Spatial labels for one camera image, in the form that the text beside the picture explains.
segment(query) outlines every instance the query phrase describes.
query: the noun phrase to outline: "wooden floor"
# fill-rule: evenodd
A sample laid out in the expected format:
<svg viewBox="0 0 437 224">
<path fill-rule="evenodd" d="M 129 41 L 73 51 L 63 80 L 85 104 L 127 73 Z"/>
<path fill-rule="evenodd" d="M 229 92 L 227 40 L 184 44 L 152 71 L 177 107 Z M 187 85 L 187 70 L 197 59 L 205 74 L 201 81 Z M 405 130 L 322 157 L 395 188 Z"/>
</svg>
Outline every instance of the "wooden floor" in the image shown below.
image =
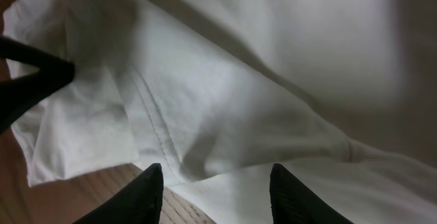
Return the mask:
<svg viewBox="0 0 437 224">
<path fill-rule="evenodd" d="M 2 15 L 13 1 L 0 0 Z M 0 27 L 3 31 L 3 17 Z M 8 78 L 5 60 L 0 59 L 0 81 Z M 123 165 L 29 188 L 23 154 L 8 130 L 0 135 L 0 223 L 71 223 L 108 200 L 139 173 L 141 171 L 134 165 Z M 160 223 L 208 224 L 213 221 L 185 199 L 165 189 Z"/>
</svg>

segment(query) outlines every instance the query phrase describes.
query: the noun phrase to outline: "white fabric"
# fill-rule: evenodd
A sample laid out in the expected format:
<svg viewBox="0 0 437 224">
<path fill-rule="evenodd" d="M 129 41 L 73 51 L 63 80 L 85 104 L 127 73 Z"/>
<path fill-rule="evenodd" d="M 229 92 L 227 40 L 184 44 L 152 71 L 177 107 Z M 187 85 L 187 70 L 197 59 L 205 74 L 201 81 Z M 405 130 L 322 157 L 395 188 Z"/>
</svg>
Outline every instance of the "white fabric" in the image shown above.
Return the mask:
<svg viewBox="0 0 437 224">
<path fill-rule="evenodd" d="M 217 223 L 271 223 L 268 175 L 283 162 L 355 223 L 431 223 L 437 171 L 337 128 L 437 163 L 435 132 L 409 122 L 429 114 L 404 108 L 431 74 L 408 72 L 394 1 L 18 0 L 5 35 L 77 70 L 12 126 L 29 185 L 161 163 Z"/>
</svg>

